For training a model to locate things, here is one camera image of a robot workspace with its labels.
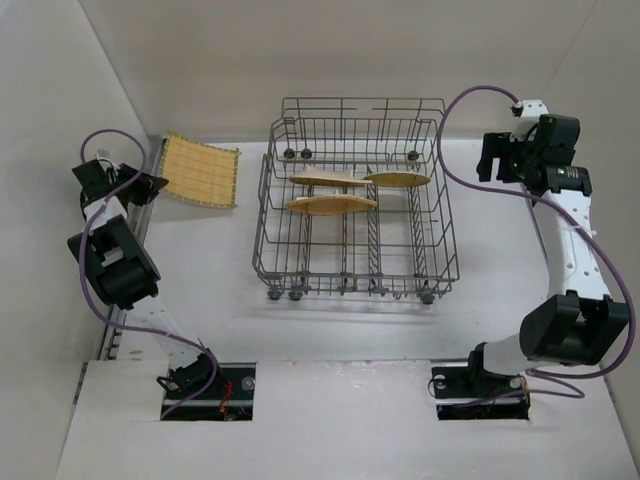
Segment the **rectangular woven bamboo plate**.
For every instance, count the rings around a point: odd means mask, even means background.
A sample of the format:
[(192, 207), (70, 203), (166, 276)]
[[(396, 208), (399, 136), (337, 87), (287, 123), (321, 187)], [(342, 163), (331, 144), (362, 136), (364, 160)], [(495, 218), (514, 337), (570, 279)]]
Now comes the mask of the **rectangular woven bamboo plate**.
[(186, 203), (203, 207), (236, 207), (240, 152), (210, 146), (170, 131), (160, 160), (164, 190)]

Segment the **round woven bamboo plate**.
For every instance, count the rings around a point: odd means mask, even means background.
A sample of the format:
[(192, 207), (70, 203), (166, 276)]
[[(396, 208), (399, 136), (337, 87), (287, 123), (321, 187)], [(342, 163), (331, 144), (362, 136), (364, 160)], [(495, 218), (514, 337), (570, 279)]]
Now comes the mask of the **round woven bamboo plate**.
[(385, 171), (369, 174), (364, 181), (383, 188), (414, 188), (427, 185), (431, 178), (412, 171)]

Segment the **shovel-shaped woven bamboo plate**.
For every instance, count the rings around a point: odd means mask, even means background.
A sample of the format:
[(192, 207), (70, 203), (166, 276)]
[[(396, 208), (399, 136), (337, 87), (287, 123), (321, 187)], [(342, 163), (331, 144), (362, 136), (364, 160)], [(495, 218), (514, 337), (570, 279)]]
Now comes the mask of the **shovel-shaped woven bamboo plate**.
[(294, 184), (321, 187), (359, 188), (372, 185), (371, 180), (356, 178), (353, 170), (330, 171), (309, 167), (288, 178)]

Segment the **square woven bamboo plate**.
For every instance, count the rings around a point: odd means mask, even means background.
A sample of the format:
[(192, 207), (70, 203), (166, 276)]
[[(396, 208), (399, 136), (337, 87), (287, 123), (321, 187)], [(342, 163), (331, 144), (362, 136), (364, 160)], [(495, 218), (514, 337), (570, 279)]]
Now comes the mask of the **square woven bamboo plate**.
[(331, 216), (348, 213), (360, 213), (374, 209), (375, 200), (364, 197), (333, 194), (313, 197), (299, 197), (286, 204), (286, 209), (307, 215)]

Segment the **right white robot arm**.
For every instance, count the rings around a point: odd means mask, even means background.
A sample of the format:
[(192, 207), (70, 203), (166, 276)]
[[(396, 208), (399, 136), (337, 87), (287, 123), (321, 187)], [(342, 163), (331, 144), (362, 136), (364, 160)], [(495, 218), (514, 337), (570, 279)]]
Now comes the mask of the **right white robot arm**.
[(592, 184), (572, 164), (580, 122), (573, 117), (521, 113), (511, 133), (488, 134), (479, 179), (519, 183), (549, 274), (546, 300), (527, 314), (517, 334), (482, 343), (470, 354), (477, 375), (515, 376), (536, 366), (593, 366), (631, 323), (628, 305), (612, 299), (602, 277), (590, 221)]

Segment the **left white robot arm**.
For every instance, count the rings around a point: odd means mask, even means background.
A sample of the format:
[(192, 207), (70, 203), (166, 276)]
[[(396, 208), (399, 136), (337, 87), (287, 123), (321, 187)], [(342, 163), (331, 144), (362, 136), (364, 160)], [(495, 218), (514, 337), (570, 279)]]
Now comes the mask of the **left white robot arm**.
[(106, 168), (94, 159), (72, 169), (81, 186), (81, 209), (88, 228), (67, 240), (84, 278), (107, 306), (115, 306), (135, 322), (126, 328), (149, 333), (169, 357), (168, 376), (158, 379), (167, 392), (184, 397), (221, 378), (212, 352), (190, 340), (164, 304), (161, 275), (128, 222), (129, 205), (146, 206), (169, 181), (138, 173), (126, 164)]

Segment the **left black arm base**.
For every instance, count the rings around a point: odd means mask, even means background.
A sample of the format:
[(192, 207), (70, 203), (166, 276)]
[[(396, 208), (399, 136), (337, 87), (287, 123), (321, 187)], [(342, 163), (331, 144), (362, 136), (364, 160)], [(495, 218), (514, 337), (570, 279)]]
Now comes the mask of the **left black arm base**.
[(160, 419), (162, 421), (234, 422), (253, 419), (256, 387), (255, 363), (222, 364), (222, 373), (205, 393), (182, 403), (185, 394), (166, 377), (158, 383), (165, 389)]

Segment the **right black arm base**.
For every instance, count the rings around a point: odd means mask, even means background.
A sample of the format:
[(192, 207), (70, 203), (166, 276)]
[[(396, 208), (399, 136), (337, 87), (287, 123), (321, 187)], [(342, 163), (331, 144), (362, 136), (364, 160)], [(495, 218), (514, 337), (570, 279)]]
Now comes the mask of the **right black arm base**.
[(435, 362), (428, 389), (441, 421), (529, 419), (521, 375), (473, 374), (466, 360)]

